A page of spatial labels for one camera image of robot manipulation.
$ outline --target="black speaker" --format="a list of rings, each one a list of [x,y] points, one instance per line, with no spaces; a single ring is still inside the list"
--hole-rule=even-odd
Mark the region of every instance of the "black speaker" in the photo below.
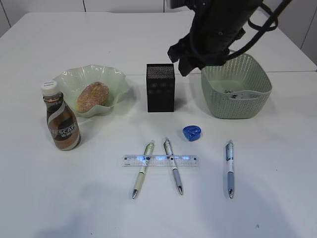
[[[175,73],[172,63],[147,65],[148,112],[174,111]]]

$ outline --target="coffee bottle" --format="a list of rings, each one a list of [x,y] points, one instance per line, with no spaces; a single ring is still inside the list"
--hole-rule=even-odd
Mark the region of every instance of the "coffee bottle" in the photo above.
[[[75,148],[81,139],[79,127],[57,82],[52,80],[43,83],[42,94],[47,106],[47,124],[55,145],[60,150]]]

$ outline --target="white pen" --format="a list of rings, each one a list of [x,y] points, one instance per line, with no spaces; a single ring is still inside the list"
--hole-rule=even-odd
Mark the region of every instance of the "white pen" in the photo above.
[[[229,197],[234,196],[234,170],[233,170],[233,142],[232,140],[226,146],[226,160],[228,163],[228,193]]]
[[[164,142],[164,149],[165,149],[165,152],[166,152],[167,155],[171,155],[169,157],[169,162],[170,162],[171,169],[173,171],[176,187],[177,187],[180,195],[183,195],[182,181],[180,180],[179,171],[178,171],[177,165],[175,163],[175,158],[174,158],[174,153],[173,153],[173,150],[172,150],[172,145],[170,144],[170,141],[169,141],[168,138],[166,138],[166,140]]]
[[[154,150],[154,141],[151,140],[150,144],[148,144],[145,148],[144,155],[151,155],[153,153],[153,150]],[[147,160],[147,158],[145,158],[146,165],[141,167],[140,172],[138,174],[137,181],[136,181],[134,189],[133,189],[133,195],[132,195],[133,199],[135,199],[137,197],[139,191],[142,188],[142,184],[143,184],[145,174],[146,174],[147,168],[148,168],[148,162],[149,161]]]

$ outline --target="pen tip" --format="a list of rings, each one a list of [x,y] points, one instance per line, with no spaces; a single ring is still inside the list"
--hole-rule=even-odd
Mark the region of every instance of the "pen tip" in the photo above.
[[[181,186],[178,187],[178,190],[179,190],[179,194],[183,195],[183,188]]]
[[[232,189],[229,190],[229,197],[230,197],[231,199],[233,198],[233,190],[232,190]]]
[[[134,199],[138,194],[138,191],[135,189],[133,190],[133,195],[132,195],[132,199]]]

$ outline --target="white bottle cap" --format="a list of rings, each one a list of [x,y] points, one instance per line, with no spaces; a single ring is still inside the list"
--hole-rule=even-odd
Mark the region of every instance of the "white bottle cap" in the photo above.
[[[43,96],[53,96],[60,92],[59,86],[55,80],[43,83],[41,89]]]

